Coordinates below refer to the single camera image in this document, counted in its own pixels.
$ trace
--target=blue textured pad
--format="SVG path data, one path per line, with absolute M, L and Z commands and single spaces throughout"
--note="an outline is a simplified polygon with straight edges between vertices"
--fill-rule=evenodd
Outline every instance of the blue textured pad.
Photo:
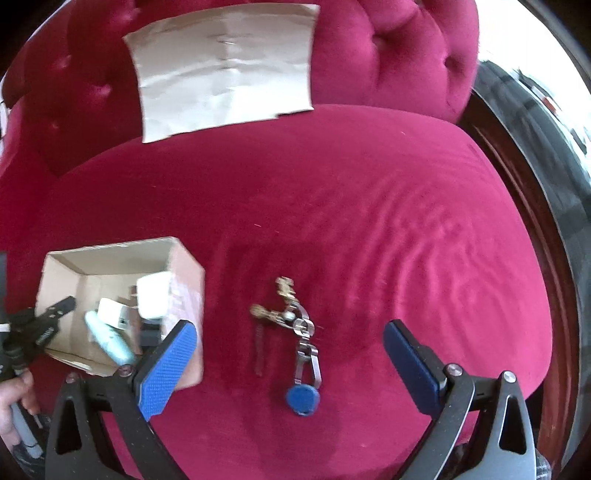
M 197 330 L 186 324 L 139 386 L 138 407 L 146 421 L 164 410 L 197 348 Z
M 320 402 L 320 393 L 312 385 L 294 385 L 285 395 L 287 404 L 301 417 L 312 415 Z
M 419 412 L 430 417 L 439 415 L 441 404 L 437 381 L 392 322 L 384 329 L 384 348 Z

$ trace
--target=crumpled white paper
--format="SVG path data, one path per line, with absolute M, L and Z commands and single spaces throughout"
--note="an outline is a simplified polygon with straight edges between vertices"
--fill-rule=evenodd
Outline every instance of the crumpled white paper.
M 312 110 L 310 55 L 319 10 L 308 4 L 232 5 L 126 35 L 143 142 Z

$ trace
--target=human hand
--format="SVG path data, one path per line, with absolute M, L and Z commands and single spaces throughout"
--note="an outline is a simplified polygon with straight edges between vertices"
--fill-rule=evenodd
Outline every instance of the human hand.
M 20 377 L 0 383 L 0 437 L 9 450 L 18 445 L 21 438 L 12 425 L 12 410 L 10 405 L 20 401 L 22 406 L 31 414 L 40 412 L 39 403 L 33 390 L 33 374 L 26 371 Z

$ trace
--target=open box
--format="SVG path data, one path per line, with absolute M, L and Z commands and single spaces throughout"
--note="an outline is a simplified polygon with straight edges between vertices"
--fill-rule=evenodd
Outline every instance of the open box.
M 157 238 L 122 244 L 99 245 L 74 250 L 49 252 L 35 312 L 37 315 L 59 300 L 72 295 L 76 309 L 60 321 L 60 333 L 46 352 L 60 362 L 92 375 L 112 375 L 116 363 L 94 341 L 84 316 L 96 310 L 102 297 L 130 303 L 130 287 L 150 273 L 169 271 L 168 311 L 161 333 L 167 335 L 180 319 L 197 328 L 197 349 L 189 361 L 177 388 L 191 387 L 203 377 L 203 290 L 205 270 L 177 238 Z M 137 352 L 138 325 L 121 330 L 122 336 Z

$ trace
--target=blue key fob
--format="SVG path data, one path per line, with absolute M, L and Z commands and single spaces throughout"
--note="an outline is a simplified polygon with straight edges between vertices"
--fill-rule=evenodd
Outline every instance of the blue key fob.
M 285 399 L 295 413 L 307 417 L 318 408 L 320 393 L 312 385 L 294 385 L 287 391 Z

